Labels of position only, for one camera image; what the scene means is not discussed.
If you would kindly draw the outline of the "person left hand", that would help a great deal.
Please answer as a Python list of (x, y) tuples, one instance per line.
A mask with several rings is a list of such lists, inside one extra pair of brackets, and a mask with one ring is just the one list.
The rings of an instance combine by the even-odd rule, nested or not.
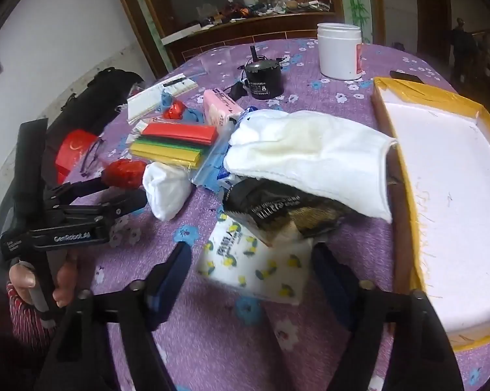
[[(55, 289), (52, 297), (59, 308), (69, 305), (75, 297), (78, 278), (77, 253), (57, 251), (49, 253), (50, 266), (59, 270), (54, 274)], [(34, 305), (32, 294), (37, 287), (37, 276), (22, 263), (12, 265), (9, 270), (9, 280), (19, 297), (28, 305)]]

